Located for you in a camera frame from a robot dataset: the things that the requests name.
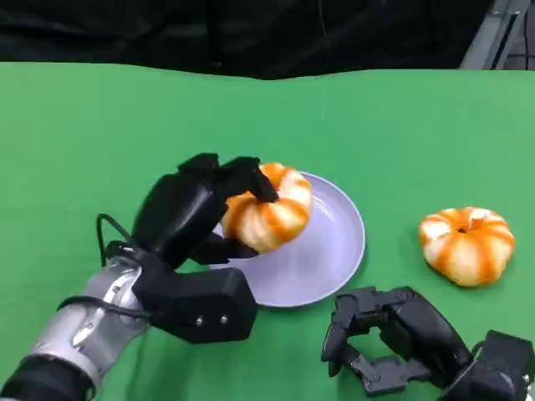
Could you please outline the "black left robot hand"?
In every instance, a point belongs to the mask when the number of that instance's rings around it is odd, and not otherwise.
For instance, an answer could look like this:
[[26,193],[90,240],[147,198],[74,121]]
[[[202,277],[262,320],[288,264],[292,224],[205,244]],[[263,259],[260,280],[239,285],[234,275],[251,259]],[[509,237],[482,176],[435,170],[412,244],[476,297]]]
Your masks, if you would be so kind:
[[257,256],[250,246],[213,230],[235,195],[250,192],[261,202],[278,199],[259,163],[250,156],[223,165],[215,153],[192,156],[152,186],[135,218],[131,240],[173,270],[188,259],[206,265]]

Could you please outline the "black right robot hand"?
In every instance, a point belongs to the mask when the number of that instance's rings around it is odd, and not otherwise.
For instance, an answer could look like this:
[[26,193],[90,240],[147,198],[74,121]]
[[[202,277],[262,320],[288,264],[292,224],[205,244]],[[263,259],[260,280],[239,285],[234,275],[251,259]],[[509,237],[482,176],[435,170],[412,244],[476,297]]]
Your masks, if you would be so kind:
[[[349,338],[380,331],[390,356],[368,360]],[[370,397],[399,392],[413,380],[445,389],[470,365],[472,355],[455,328],[410,287],[361,287],[335,298],[322,361],[329,376],[348,368]]]

